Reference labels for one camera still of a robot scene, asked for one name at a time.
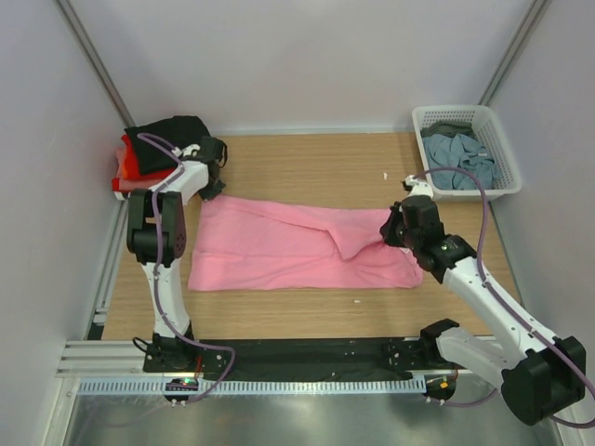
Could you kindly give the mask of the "pink t-shirt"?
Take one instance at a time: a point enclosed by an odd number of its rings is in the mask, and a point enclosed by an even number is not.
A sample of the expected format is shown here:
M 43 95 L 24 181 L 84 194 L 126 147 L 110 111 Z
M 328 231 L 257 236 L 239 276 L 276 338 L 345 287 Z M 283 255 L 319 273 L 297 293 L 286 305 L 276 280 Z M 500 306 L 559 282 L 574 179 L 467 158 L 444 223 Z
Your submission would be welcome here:
M 201 208 L 188 287 L 416 288 L 423 271 L 411 252 L 382 241 L 389 214 L 219 196 Z

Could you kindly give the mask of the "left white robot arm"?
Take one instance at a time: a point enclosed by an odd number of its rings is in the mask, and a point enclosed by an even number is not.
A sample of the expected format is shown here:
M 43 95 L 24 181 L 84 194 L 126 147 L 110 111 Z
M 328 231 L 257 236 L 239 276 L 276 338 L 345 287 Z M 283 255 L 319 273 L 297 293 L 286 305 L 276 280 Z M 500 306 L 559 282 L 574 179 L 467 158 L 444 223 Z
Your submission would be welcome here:
M 231 367 L 232 348 L 194 339 L 180 272 L 187 246 L 184 207 L 194 195 L 209 201 L 222 192 L 225 184 L 219 171 L 228 160 L 227 145 L 218 138 L 203 137 L 181 149 L 146 132 L 138 139 L 176 164 L 168 177 L 148 189 L 133 190 L 128 197 L 126 247 L 146 275 L 155 317 L 152 340 L 133 340 L 145 355 L 143 370 L 188 372 L 200 366 L 208 350 L 221 356 L 223 367 Z

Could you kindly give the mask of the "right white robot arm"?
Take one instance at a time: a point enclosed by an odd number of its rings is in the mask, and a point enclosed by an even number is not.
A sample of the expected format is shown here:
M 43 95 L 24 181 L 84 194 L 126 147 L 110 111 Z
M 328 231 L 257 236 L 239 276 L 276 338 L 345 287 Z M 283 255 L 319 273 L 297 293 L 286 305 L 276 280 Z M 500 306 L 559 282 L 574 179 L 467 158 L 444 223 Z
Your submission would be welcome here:
M 496 340 L 482 341 L 441 321 L 433 326 L 438 333 L 418 346 L 427 366 L 449 361 L 474 372 L 528 426 L 554 418 L 594 391 L 583 345 L 573 336 L 558 337 L 521 307 L 488 273 L 478 249 L 445 232 L 429 196 L 395 203 L 380 234 L 385 244 L 409 249 L 423 270 L 468 303 Z

